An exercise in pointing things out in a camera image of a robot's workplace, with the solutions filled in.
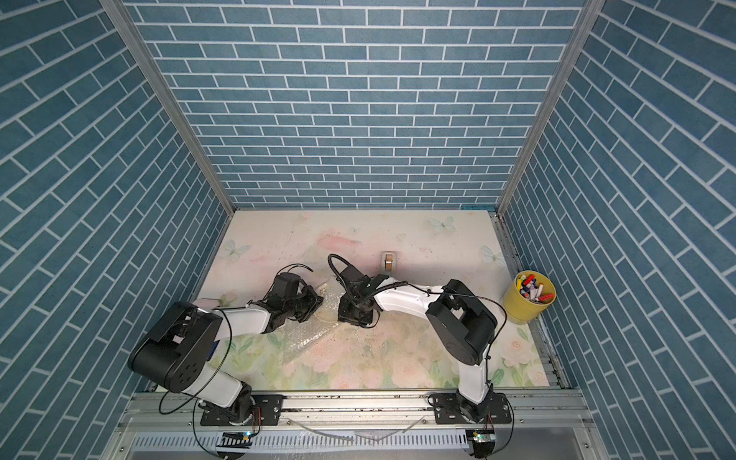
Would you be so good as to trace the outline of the clear bubble wrap sheet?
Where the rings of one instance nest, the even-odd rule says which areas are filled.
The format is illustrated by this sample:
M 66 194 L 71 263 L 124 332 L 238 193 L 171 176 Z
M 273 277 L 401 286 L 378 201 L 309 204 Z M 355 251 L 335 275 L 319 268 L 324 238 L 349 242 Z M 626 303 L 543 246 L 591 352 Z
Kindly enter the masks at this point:
M 338 307 L 345 293 L 338 281 L 331 280 L 319 286 L 316 292 L 323 298 L 322 304 L 305 322 L 288 320 L 280 329 L 283 342 L 283 363 L 303 358 L 317 343 L 333 334 L 345 323 L 338 321 Z

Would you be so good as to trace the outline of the yellow pen cup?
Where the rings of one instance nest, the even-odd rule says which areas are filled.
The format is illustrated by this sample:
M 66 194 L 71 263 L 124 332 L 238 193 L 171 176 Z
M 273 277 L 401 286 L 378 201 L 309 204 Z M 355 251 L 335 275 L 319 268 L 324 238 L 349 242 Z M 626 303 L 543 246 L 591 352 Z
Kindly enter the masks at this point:
M 538 301 L 548 293 L 555 294 L 552 302 Z M 517 274 L 508 287 L 502 305 L 513 321 L 524 324 L 541 315 L 556 299 L 557 291 L 550 279 L 536 271 L 525 270 Z

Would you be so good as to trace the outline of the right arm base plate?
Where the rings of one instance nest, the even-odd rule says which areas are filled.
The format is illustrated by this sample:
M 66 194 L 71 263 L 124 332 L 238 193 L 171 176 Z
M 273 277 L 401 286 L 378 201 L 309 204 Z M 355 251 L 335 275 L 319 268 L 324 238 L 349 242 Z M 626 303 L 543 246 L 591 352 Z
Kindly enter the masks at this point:
M 432 393 L 427 402 L 438 425 L 509 424 L 513 419 L 506 395 L 493 391 L 480 404 L 473 403 L 459 392 Z

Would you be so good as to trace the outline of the aluminium front rail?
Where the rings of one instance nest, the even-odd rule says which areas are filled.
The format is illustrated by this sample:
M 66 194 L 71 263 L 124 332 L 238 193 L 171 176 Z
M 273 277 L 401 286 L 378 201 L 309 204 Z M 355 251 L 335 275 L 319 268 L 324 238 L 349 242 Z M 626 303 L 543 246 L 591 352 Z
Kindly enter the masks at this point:
M 414 422 L 419 427 L 436 427 L 441 411 L 431 400 L 431 390 L 285 391 L 280 399 L 256 392 L 260 427 L 276 429 L 402 429 Z M 158 411 L 159 393 L 136 393 L 118 424 L 120 431 L 188 432 L 199 415 L 192 405 L 172 415 Z M 593 426 L 593 417 L 578 390 L 558 387 L 500 388 L 495 402 L 514 412 L 514 427 Z

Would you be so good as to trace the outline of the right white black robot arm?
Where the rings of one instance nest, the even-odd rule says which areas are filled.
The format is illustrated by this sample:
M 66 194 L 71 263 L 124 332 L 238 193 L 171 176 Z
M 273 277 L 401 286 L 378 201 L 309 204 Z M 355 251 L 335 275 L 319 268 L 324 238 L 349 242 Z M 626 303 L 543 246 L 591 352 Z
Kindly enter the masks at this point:
M 373 278 L 349 266 L 335 278 L 343 287 L 338 320 L 373 328 L 383 312 L 399 312 L 429 322 L 447 352 L 458 361 L 456 404 L 471 422 L 491 412 L 494 400 L 486 355 L 496 338 L 495 315 L 462 282 L 420 287 L 387 275 Z

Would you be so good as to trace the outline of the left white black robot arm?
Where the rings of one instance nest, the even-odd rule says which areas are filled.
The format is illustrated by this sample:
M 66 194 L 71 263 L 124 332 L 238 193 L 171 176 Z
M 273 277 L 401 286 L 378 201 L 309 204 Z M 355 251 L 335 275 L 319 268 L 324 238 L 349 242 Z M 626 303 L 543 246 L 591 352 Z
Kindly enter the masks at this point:
M 289 320 L 305 322 L 322 302 L 291 272 L 277 274 L 263 298 L 243 307 L 176 302 L 134 347 L 128 367 L 171 393 L 201 400 L 226 425 L 245 424 L 257 412 L 252 388 L 210 363 L 218 346 L 239 335 L 272 333 Z

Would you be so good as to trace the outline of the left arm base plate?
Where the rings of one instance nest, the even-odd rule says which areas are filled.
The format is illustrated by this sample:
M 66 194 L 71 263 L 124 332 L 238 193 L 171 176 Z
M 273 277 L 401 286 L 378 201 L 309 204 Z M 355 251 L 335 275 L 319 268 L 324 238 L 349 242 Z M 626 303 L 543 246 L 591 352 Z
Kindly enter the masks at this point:
M 246 394 L 223 408 L 205 402 L 200 424 L 203 427 L 270 427 L 277 426 L 285 397 L 280 394 Z

